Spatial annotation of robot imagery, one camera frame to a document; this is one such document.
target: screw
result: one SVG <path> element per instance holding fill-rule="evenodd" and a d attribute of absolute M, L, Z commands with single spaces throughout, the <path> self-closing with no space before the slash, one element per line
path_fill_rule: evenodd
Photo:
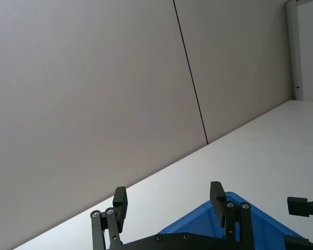
<path fill-rule="evenodd" d="M 99 215 L 99 212 L 97 212 L 97 211 L 93 212 L 93 214 L 92 214 L 93 217 L 97 217 L 98 215 Z"/>
<path fill-rule="evenodd" d="M 243 208 L 249 208 L 249 204 L 247 204 L 247 203 L 242 203 L 241 206 L 242 206 Z"/>
<path fill-rule="evenodd" d="M 228 207 L 234 207 L 234 203 L 233 202 L 227 202 L 227 206 Z"/>
<path fill-rule="evenodd" d="M 156 241 L 162 241 L 162 235 L 157 235 L 157 236 L 155 237 L 155 240 L 156 240 Z"/>
<path fill-rule="evenodd" d="M 107 213 L 108 215 L 111 215 L 113 212 L 114 212 L 114 210 L 113 210 L 112 208 L 110 208 L 110 209 L 107 210 L 106 213 Z"/>

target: gray wall panel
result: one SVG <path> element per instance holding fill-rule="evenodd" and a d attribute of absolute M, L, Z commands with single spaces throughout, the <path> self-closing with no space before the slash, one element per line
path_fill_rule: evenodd
<path fill-rule="evenodd" d="M 289 100 L 284 0 L 176 0 L 209 142 Z"/>
<path fill-rule="evenodd" d="M 205 144 L 171 1 L 0 1 L 0 249 Z"/>

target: white table surface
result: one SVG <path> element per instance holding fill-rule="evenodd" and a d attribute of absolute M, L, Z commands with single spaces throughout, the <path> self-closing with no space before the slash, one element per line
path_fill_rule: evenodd
<path fill-rule="evenodd" d="M 286 204 L 288 196 L 313 198 L 313 102 L 289 101 L 129 187 L 121 240 L 156 234 L 206 202 L 210 181 L 221 181 L 225 191 L 313 241 L 313 216 L 291 216 Z M 112 197 L 16 249 L 92 250 L 89 215 L 111 202 Z"/>

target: white wall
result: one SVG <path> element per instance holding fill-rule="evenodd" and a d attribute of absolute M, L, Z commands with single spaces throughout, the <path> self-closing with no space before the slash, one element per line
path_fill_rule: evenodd
<path fill-rule="evenodd" d="M 313 101 L 313 0 L 297 5 L 303 99 Z"/>
<path fill-rule="evenodd" d="M 292 98 L 285 0 L 176 0 L 209 142 Z"/>
<path fill-rule="evenodd" d="M 0 249 L 204 145 L 171 1 L 0 1 Z"/>

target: blue bin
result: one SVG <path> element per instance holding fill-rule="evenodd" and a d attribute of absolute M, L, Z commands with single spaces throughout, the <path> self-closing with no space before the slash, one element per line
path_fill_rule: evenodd
<path fill-rule="evenodd" d="M 226 196 L 228 201 L 233 201 L 235 204 L 247 202 L 232 192 L 226 192 Z M 284 236 L 286 234 L 301 237 L 254 205 L 251 205 L 251 220 L 256 250 L 285 250 Z M 238 230 L 239 228 L 237 228 L 237 240 L 239 240 Z M 160 233 L 185 232 L 216 238 L 224 236 L 224 229 L 220 227 L 210 201 L 169 225 Z"/>

